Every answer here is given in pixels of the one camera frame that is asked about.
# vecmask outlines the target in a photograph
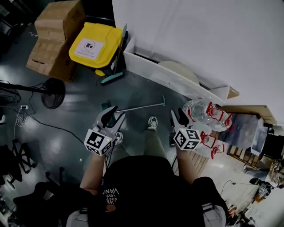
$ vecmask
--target forearm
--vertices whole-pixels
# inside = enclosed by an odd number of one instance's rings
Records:
[[[198,178],[198,174],[194,169],[192,161],[189,159],[189,153],[177,148],[177,162],[179,176],[192,184]]]
[[[81,188],[93,195],[97,194],[102,183],[104,160],[105,156],[94,154],[80,184]]]

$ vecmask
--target power socket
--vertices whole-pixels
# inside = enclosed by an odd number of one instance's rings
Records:
[[[21,109],[28,110],[28,106],[21,106]]]

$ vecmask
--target white label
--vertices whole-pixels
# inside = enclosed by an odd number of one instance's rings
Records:
[[[103,47],[103,44],[104,43],[95,40],[82,38],[74,54],[96,60]]]

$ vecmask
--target yellow bin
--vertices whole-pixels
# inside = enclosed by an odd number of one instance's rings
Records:
[[[74,62],[99,69],[96,74],[100,76],[112,74],[111,64],[121,39],[120,28],[85,22],[69,50],[69,56]]]

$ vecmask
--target white cube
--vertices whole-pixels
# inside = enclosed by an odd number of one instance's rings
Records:
[[[179,129],[174,136],[174,141],[180,150],[194,150],[200,143],[200,133],[194,129]]]
[[[87,150],[102,156],[112,147],[112,138],[107,137],[101,133],[88,130],[84,145]]]

